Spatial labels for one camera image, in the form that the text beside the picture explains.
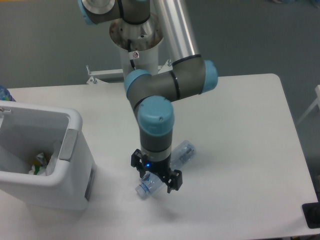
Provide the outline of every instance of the table surface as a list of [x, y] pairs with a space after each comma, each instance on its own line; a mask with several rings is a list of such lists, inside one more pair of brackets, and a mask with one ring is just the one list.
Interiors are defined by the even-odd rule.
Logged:
[[141, 200], [130, 156], [139, 129], [123, 83], [10, 89], [18, 102], [73, 108], [98, 166], [82, 212], [26, 205], [0, 191], [1, 238], [243, 240], [318, 234], [301, 205], [316, 194], [280, 79], [220, 77], [214, 91], [173, 103], [172, 147], [196, 157], [181, 189]]

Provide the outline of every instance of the clear plastic bottle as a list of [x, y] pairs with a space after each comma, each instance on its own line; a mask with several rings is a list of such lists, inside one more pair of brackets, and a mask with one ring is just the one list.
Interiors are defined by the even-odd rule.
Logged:
[[[188, 140], [183, 141], [171, 152], [171, 169], [179, 170], [181, 167], [190, 161], [196, 154], [196, 148]], [[147, 172], [140, 179], [140, 184], [135, 188], [141, 198], [146, 198], [148, 195], [156, 192], [164, 183], [158, 176], [151, 172]]]
[[311, 0], [311, 2], [316, 8], [320, 9], [320, 0]]
[[13, 101], [15, 102], [16, 100], [10, 95], [10, 92], [8, 89], [0, 85], [0, 100], [3, 101]]
[[290, 4], [294, 3], [296, 0], [272, 0], [276, 4]]

